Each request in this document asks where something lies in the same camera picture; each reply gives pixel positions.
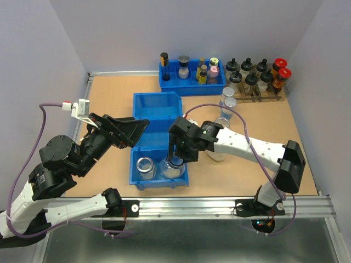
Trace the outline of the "clear jar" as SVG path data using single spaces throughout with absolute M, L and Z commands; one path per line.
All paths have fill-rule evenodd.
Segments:
M 214 122 L 219 126 L 221 126 L 222 128 L 230 128 L 229 120 L 224 117 L 219 117 Z
M 164 158 L 160 162 L 160 174 L 168 179 L 175 179 L 181 177 L 185 172 L 185 165 L 183 166 L 172 166 L 171 160 Z
M 216 162 L 224 161 L 227 157 L 226 153 L 216 153 L 211 151 L 206 151 L 207 155 Z

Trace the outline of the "clear jar edge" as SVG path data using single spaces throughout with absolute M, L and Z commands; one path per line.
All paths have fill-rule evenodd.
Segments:
M 136 168 L 141 178 L 144 180 L 154 179 L 157 166 L 150 157 L 141 157 L 137 160 Z

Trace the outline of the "blue label jar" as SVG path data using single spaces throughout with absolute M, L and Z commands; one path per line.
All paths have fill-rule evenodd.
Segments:
M 228 120 L 231 120 L 233 117 L 233 109 L 236 107 L 237 102 L 236 99 L 234 98 L 226 98 L 223 101 L 220 116 L 223 118 L 226 118 Z
M 236 99 L 234 99 L 235 91 L 231 87 L 224 87 L 220 97 L 219 104 L 223 107 L 235 107 L 237 105 Z

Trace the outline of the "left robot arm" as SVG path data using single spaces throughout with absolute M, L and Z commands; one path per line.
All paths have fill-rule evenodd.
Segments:
M 150 124 L 147 119 L 112 118 L 91 113 L 91 123 L 80 144 L 57 135 L 41 148 L 41 158 L 11 207 L 1 212 L 1 248 L 26 247 L 41 241 L 55 225 L 88 217 L 120 216 L 129 211 L 115 188 L 61 208 L 47 205 L 76 186 L 73 177 L 84 177 L 111 147 L 133 148 Z

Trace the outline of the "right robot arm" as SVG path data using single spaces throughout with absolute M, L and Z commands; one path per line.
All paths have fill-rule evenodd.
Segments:
M 267 183 L 258 188 L 254 198 L 235 203 L 234 214 L 239 217 L 267 215 L 271 211 L 283 215 L 284 210 L 276 205 L 282 203 L 285 194 L 299 192 L 306 161 L 296 141 L 265 142 L 211 121 L 198 126 L 184 117 L 178 117 L 168 133 L 168 159 L 176 156 L 185 163 L 197 162 L 200 151 L 210 151 L 256 162 L 264 173 L 274 173 L 267 175 Z

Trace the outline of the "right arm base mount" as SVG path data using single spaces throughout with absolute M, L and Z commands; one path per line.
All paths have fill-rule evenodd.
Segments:
M 259 203 L 256 199 L 237 199 L 233 214 L 241 218 L 251 218 L 252 228 L 258 233 L 272 234 L 275 217 L 285 215 L 284 205 L 279 199 L 272 207 Z

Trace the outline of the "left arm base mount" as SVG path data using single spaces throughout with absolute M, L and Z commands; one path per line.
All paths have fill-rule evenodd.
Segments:
M 103 220 L 103 229 L 123 231 L 126 227 L 127 218 L 137 218 L 139 216 L 139 200 L 123 200 L 115 188 L 108 188 L 101 195 L 107 201 L 107 212 L 93 215 L 93 218 L 114 218 L 114 220 Z

